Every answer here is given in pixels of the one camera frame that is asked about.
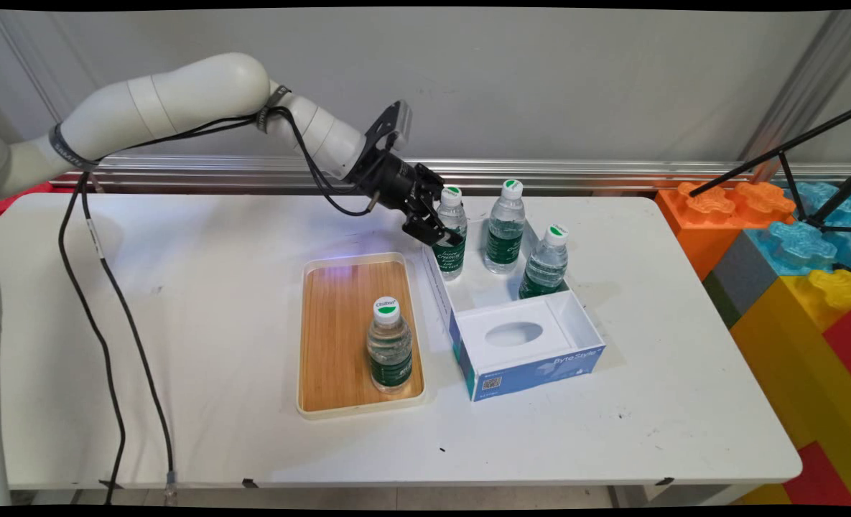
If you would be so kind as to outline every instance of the black cable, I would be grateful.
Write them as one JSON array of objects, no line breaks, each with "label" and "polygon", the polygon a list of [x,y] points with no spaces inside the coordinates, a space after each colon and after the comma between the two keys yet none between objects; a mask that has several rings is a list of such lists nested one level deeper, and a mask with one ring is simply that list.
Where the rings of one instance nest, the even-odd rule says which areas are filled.
[{"label": "black cable", "polygon": [[[329,194],[326,193],[323,185],[329,187],[335,193],[338,194],[348,194],[357,190],[362,182],[373,174],[373,171],[376,170],[377,167],[385,158],[386,153],[377,157],[377,160],[370,165],[370,167],[366,170],[365,174],[362,174],[360,179],[356,182],[356,184],[350,189],[347,190],[337,190],[333,187],[329,181],[327,181],[326,176],[320,171],[320,168],[317,167],[317,164],[313,161],[313,158],[310,156],[310,152],[307,151],[307,145],[304,144],[304,138],[301,137],[300,131],[297,130],[297,124],[294,122],[294,116],[291,114],[291,111],[288,108],[282,106],[276,106],[270,108],[269,111],[277,112],[284,117],[284,120],[291,125],[291,130],[294,132],[294,137],[297,139],[297,143],[301,148],[301,152],[304,154],[304,160],[307,160],[307,167],[310,168],[310,176],[313,177],[314,183],[317,184],[317,188],[320,189],[320,193],[323,197],[333,206],[336,210],[339,210],[346,215],[352,216],[361,216],[366,215],[371,211],[373,203],[369,205],[365,210],[361,210],[360,212],[350,212],[349,210],[344,209],[342,206],[336,203],[335,200],[331,199]],[[217,121],[208,122],[208,124],[203,124],[199,127],[196,127],[189,131],[183,131],[181,134],[175,134],[172,136],[168,136],[165,138],[158,138],[156,140],[145,141],[143,144],[132,145],[130,147],[126,147],[126,149],[135,149],[137,147],[143,147],[145,145],[159,144],[162,141],[173,141],[173,140],[182,140],[186,138],[192,138],[195,136],[201,136],[204,134],[212,134],[213,132],[219,131],[227,131],[229,129],[234,129],[250,124],[254,124],[256,115],[247,115],[243,117],[231,117],[231,118],[219,118]],[[233,122],[232,124],[227,124],[221,127],[212,127],[216,124],[221,124],[222,122]],[[389,151],[393,146],[393,139],[389,139],[388,143],[386,143],[385,151]],[[93,333],[96,334],[97,340],[100,341],[100,345],[103,348],[103,357],[106,362],[106,382],[109,386],[109,396],[113,402],[113,410],[116,412],[116,420],[119,425],[119,449],[116,452],[116,461],[113,464],[113,473],[110,475],[109,479],[109,487],[107,487],[106,491],[106,504],[111,505],[113,502],[113,490],[116,487],[116,477],[119,471],[119,465],[122,462],[122,454],[124,451],[124,446],[126,446],[126,427],[124,426],[124,422],[122,419],[122,412],[119,409],[119,402],[116,396],[116,385],[113,382],[113,366],[112,360],[109,355],[109,347],[106,344],[106,339],[103,337],[103,334],[100,332],[100,328],[97,327],[96,321],[93,319],[93,313],[90,311],[90,305],[87,304],[87,299],[84,297],[83,291],[81,291],[80,285],[78,284],[77,278],[74,276],[74,271],[71,269],[70,262],[68,261],[68,253],[65,251],[65,229],[68,226],[68,220],[70,219],[71,212],[74,211],[74,204],[77,202],[78,193],[80,193],[81,205],[83,206],[84,217],[88,221],[88,225],[90,226],[91,235],[94,238],[95,244],[97,248],[99,248],[100,243],[97,242],[96,236],[93,233],[93,220],[90,218],[90,206],[87,203],[87,180],[90,177],[90,172],[85,171],[80,175],[80,179],[78,180],[77,185],[74,187],[74,193],[71,194],[70,202],[68,202],[68,209],[65,212],[64,220],[61,222],[61,227],[58,230],[58,250],[61,253],[61,259],[65,265],[65,271],[68,273],[68,278],[71,280],[71,284],[74,286],[74,291],[77,292],[78,298],[80,298],[80,303],[83,305],[84,313],[87,314],[87,321],[90,322],[90,327],[93,328]],[[173,451],[172,451],[172,443],[169,439],[169,428],[167,426],[167,420],[163,414],[162,405],[160,405],[159,397],[157,396],[157,390],[154,387],[154,379],[152,373],[150,373],[150,365],[147,362],[147,356],[144,351],[144,346],[141,344],[141,338],[139,336],[139,331],[137,331],[137,326],[135,325],[135,320],[132,317],[131,310],[129,309],[129,304],[126,302],[126,298],[122,294],[122,289],[119,287],[118,282],[116,281],[116,277],[114,277],[112,269],[109,268],[109,264],[106,262],[106,258],[104,256],[100,256],[100,265],[103,266],[103,270],[106,272],[106,276],[109,277],[110,283],[113,285],[114,290],[116,290],[116,294],[119,297],[119,301],[122,304],[122,308],[124,313],[126,313],[126,318],[129,320],[129,326],[132,330],[132,335],[135,337],[135,344],[137,349],[139,349],[139,355],[141,356],[141,363],[144,367],[145,376],[147,377],[147,387],[150,389],[150,395],[152,395],[152,399],[154,400],[154,406],[157,409],[157,414],[160,418],[160,426],[163,429],[163,438],[164,442],[166,442],[167,448],[167,465],[170,473],[175,471],[175,466],[173,465]]]},{"label": "black cable", "polygon": [[274,106],[269,108],[269,112],[281,114],[284,117],[284,120],[287,121],[288,124],[291,124],[291,131],[294,132],[294,137],[297,139],[297,144],[300,146],[301,152],[304,153],[304,160],[307,160],[307,166],[310,168],[310,177],[313,177],[314,183],[317,184],[317,188],[320,189],[320,193],[323,194],[323,197],[328,202],[330,202],[330,204],[335,207],[336,210],[339,210],[339,212],[344,213],[344,215],[352,215],[354,217],[358,217],[361,215],[366,215],[366,213],[370,213],[372,208],[370,205],[368,206],[368,208],[366,208],[365,210],[361,210],[360,212],[350,212],[349,210],[344,209],[342,206],[339,206],[339,203],[334,202],[333,198],[330,197],[330,194],[327,194],[326,190],[323,189],[323,184],[320,180],[322,179],[322,182],[327,183],[327,186],[329,186],[330,189],[333,189],[333,186],[329,185],[329,182],[327,182],[326,177],[323,177],[323,173],[320,172],[320,168],[317,168],[317,164],[314,163],[313,158],[310,157],[310,153],[308,153],[307,151],[307,145],[304,144],[304,138],[301,137],[301,132],[297,130],[297,124],[294,123],[294,116],[291,114],[290,109],[285,108],[284,106]]},{"label": "black cable", "polygon": [[109,396],[113,399],[113,411],[116,412],[116,420],[119,424],[119,450],[116,452],[116,462],[113,464],[113,474],[109,478],[109,487],[106,488],[106,504],[112,504],[113,489],[116,487],[116,476],[119,473],[119,464],[122,462],[122,452],[126,448],[126,425],[122,422],[122,412],[119,410],[119,400],[116,397],[116,385],[113,383],[113,363],[109,357],[109,347],[106,346],[106,340],[104,340],[100,328],[96,326],[96,322],[93,320],[93,313],[90,313],[90,305],[87,305],[87,298],[84,297],[83,291],[80,290],[80,284],[78,284],[78,279],[74,276],[74,269],[71,269],[71,264],[68,261],[68,253],[65,251],[65,228],[68,226],[71,212],[74,211],[74,202],[77,200],[78,192],[84,188],[84,184],[87,182],[87,177],[89,176],[89,172],[81,174],[77,186],[74,187],[74,193],[71,194],[71,200],[68,202],[65,218],[61,220],[61,227],[58,229],[58,251],[61,252],[61,261],[64,262],[68,278],[70,278],[71,284],[74,285],[74,291],[77,292],[78,298],[80,298],[83,311],[87,314],[87,321],[90,322],[93,333],[96,334],[97,340],[100,341],[100,346],[103,347],[103,359],[106,361],[106,383],[109,386]]},{"label": "black cable", "polygon": [[[186,139],[186,138],[192,138],[194,136],[202,136],[203,134],[212,134],[213,132],[225,131],[225,130],[228,130],[228,129],[244,127],[244,126],[248,126],[250,124],[254,124],[255,120],[256,120],[255,115],[245,115],[243,117],[219,118],[216,121],[208,122],[208,124],[202,124],[201,126],[199,126],[197,128],[193,128],[189,131],[183,131],[183,132],[181,132],[181,134],[175,134],[175,135],[167,136],[167,137],[164,137],[164,138],[158,138],[157,140],[145,141],[145,143],[142,143],[142,144],[137,144],[137,145],[132,145],[131,147],[126,147],[126,148],[123,149],[123,151],[129,150],[129,149],[135,149],[137,147],[144,147],[145,145],[160,144],[160,143],[162,143],[162,141],[183,140],[183,139]],[[228,125],[225,125],[225,126],[221,126],[219,128],[212,128],[210,130],[206,130],[206,128],[210,128],[211,126],[214,126],[216,124],[221,124],[221,122],[237,122],[237,123],[236,124],[228,124]]]},{"label": "black cable", "polygon": [[[84,217],[87,218],[87,224],[90,228],[93,228],[93,220],[90,218],[90,206],[87,204],[87,184],[86,181],[80,183],[80,202],[83,206],[83,214]],[[106,271],[106,276],[109,277],[110,283],[113,285],[113,289],[116,290],[116,294],[119,297],[119,301],[122,304],[122,309],[126,311],[126,318],[129,320],[129,327],[132,328],[132,336],[135,337],[135,344],[137,345],[137,349],[139,349],[139,355],[141,356],[141,364],[144,367],[144,373],[147,377],[147,387],[150,388],[150,396],[154,399],[154,406],[157,409],[157,415],[160,418],[160,426],[163,428],[163,440],[167,445],[167,470],[173,472],[173,448],[169,442],[169,429],[167,427],[167,419],[163,416],[163,408],[160,406],[160,399],[157,396],[157,390],[154,387],[154,377],[150,374],[150,365],[147,362],[147,356],[144,353],[144,346],[141,344],[141,337],[139,336],[139,331],[137,331],[137,326],[135,325],[135,318],[132,317],[131,309],[129,309],[129,304],[126,302],[126,298],[122,294],[122,289],[119,288],[119,284],[116,281],[116,277],[113,276],[112,269],[109,268],[109,264],[106,262],[105,256],[100,256],[100,265],[103,266],[103,270]]]}]

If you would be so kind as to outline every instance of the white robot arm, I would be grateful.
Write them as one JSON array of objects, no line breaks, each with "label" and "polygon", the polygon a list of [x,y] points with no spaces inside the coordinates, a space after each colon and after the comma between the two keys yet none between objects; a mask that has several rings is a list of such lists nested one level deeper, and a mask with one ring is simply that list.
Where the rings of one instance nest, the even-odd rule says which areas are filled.
[{"label": "white robot arm", "polygon": [[[390,153],[391,148],[402,148],[409,132],[411,114],[405,102],[390,105],[360,134],[271,81],[260,62],[242,53],[216,55],[172,72],[108,85],[86,98],[48,135],[12,145],[0,138],[0,200],[72,169],[91,170],[117,151],[185,134],[222,118],[253,115],[258,127],[300,150],[308,164],[372,199],[365,212],[350,215],[367,213],[379,202],[402,210],[403,230],[427,245],[462,242],[432,208],[444,180],[422,164],[411,167]],[[0,432],[0,505],[8,501]]]},{"label": "white robot arm", "polygon": [[[172,72],[101,88],[61,124],[61,135],[78,156],[96,161],[219,118],[254,114],[278,88],[251,56],[216,55]],[[277,105],[290,109],[320,168],[340,180],[345,177],[360,156],[363,135],[292,93]],[[297,140],[283,118],[270,120],[267,131],[297,150]],[[0,199],[75,167],[54,150],[47,135],[9,146],[0,139]]]}]

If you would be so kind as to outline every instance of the bamboo tray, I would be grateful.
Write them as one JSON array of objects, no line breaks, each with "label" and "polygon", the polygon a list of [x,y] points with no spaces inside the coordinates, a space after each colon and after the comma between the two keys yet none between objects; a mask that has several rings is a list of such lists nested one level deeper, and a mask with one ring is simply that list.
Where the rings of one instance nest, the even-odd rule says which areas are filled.
[{"label": "bamboo tray", "polygon": [[[371,382],[367,330],[373,302],[399,301],[412,331],[412,374],[398,393],[381,393]],[[399,253],[344,256],[304,266],[297,410],[326,419],[422,402],[425,378],[419,354],[406,261]]]}]

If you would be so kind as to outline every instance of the tissue box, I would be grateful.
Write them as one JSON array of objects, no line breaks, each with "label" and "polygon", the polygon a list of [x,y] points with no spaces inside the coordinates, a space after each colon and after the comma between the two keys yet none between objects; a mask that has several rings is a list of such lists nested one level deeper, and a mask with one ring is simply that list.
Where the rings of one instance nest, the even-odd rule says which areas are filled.
[{"label": "tissue box", "polygon": [[470,400],[592,372],[605,343],[567,281],[553,294],[518,300],[524,266],[538,242],[530,222],[510,274],[492,274],[483,265],[487,236],[488,219],[468,223],[464,269],[452,281],[444,281],[434,252],[422,246]]}]

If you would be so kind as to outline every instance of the water bottle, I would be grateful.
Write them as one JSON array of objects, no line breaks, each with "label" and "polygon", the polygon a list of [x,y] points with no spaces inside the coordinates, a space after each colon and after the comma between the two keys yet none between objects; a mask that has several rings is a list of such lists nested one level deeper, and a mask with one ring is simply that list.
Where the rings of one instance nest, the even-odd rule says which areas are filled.
[{"label": "water bottle", "polygon": [[377,298],[368,328],[371,381],[384,393],[402,389],[412,373],[412,333],[393,297]]},{"label": "water bottle", "polygon": [[521,201],[523,190],[524,184],[520,181],[505,181],[501,187],[501,196],[492,206],[483,263],[494,274],[507,274],[518,261],[526,219],[524,202]]},{"label": "water bottle", "polygon": [[556,292],[562,284],[562,278],[566,276],[566,265],[569,263],[569,253],[566,252],[568,238],[569,230],[565,226],[547,227],[547,234],[527,259],[524,278],[518,289],[519,299]]},{"label": "water bottle", "polygon": [[447,244],[432,246],[434,257],[438,260],[438,269],[441,269],[441,276],[445,278],[445,281],[450,281],[460,276],[460,272],[464,269],[464,245],[467,242],[467,215],[464,213],[464,203],[462,203],[459,187],[442,189],[438,219],[464,238],[464,241],[457,246]]}]

